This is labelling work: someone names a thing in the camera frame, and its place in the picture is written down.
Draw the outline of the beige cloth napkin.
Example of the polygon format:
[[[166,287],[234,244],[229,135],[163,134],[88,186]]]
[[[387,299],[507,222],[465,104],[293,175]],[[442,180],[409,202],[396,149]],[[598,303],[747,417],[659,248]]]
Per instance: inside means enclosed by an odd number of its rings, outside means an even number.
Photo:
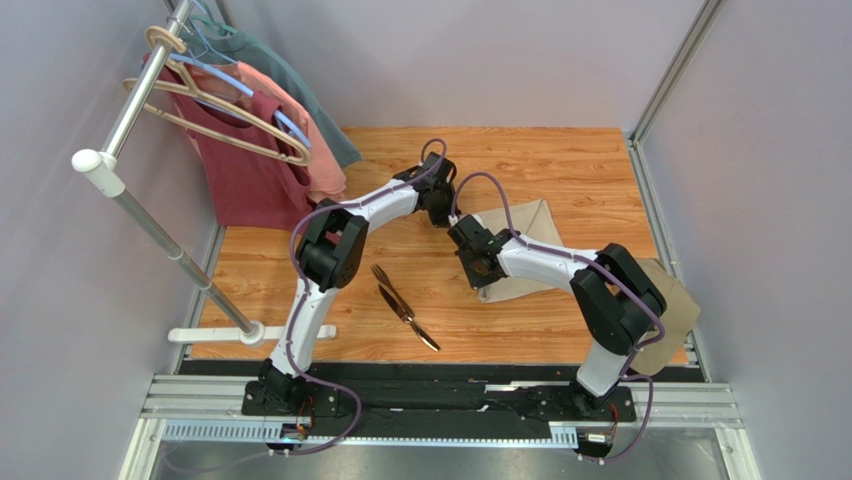
[[[562,240],[545,199],[517,204],[510,207],[513,225],[521,234],[533,240],[562,246]],[[502,208],[481,211],[474,216],[492,233],[498,233],[508,227]],[[481,303],[510,301],[534,293],[552,290],[552,287],[535,280],[523,278],[503,278],[497,282],[479,288],[477,296]]]

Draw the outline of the silver fork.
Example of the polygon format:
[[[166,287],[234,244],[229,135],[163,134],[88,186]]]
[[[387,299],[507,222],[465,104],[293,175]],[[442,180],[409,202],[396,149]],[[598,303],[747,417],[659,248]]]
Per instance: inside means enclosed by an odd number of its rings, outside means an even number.
[[[397,304],[405,311],[405,313],[414,318],[415,314],[413,309],[408,305],[408,303],[403,299],[403,297],[399,294],[396,288],[392,285],[392,282],[387,275],[387,273],[381,268],[378,264],[373,264],[371,266],[371,271],[375,278],[377,279],[380,286],[382,286],[385,290],[388,291],[390,296],[397,302]]]

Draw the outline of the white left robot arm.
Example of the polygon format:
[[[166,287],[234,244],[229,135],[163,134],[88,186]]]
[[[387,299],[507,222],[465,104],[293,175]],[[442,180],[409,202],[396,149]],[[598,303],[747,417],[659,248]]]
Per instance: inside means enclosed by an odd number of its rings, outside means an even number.
[[[293,307],[257,379],[246,385],[243,414],[288,416],[306,405],[320,329],[338,294],[358,273],[368,235],[417,211],[427,212],[436,227],[448,225],[456,211],[456,172],[452,161],[431,152],[373,192],[343,203],[321,201],[297,224],[301,238],[292,242],[290,254],[299,278]]]

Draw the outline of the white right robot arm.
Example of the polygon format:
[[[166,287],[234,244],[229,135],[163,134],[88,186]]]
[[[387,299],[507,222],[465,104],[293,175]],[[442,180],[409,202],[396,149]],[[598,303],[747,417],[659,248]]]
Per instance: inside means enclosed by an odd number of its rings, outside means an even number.
[[[448,235],[476,290],[523,280],[573,295],[593,338],[563,402],[580,417],[603,408],[639,351],[666,334],[664,295],[620,244],[569,249],[510,228],[493,233],[474,215],[451,218]]]

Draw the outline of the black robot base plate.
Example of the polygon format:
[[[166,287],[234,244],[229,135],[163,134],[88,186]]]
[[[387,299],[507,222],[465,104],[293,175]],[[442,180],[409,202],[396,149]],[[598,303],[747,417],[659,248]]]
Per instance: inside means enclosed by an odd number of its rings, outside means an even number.
[[[379,381],[350,385],[362,408],[387,411],[511,411],[543,421],[633,422],[639,418],[631,391],[618,387],[605,400],[588,400],[571,385],[513,386],[484,382]],[[338,389],[306,384],[282,400],[258,381],[246,385],[241,413],[247,416],[343,418],[355,400]]]

